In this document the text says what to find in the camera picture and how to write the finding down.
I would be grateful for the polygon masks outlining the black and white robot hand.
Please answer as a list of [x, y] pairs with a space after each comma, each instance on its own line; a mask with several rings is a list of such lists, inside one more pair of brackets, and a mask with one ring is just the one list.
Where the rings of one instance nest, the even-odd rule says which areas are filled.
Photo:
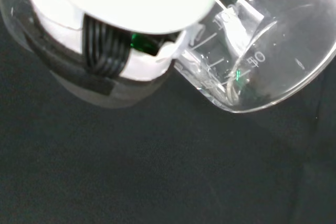
[[72, 94], [116, 109], [154, 93], [177, 70], [216, 106], [251, 110], [243, 55], [254, 33], [245, 0], [23, 0], [17, 22]]

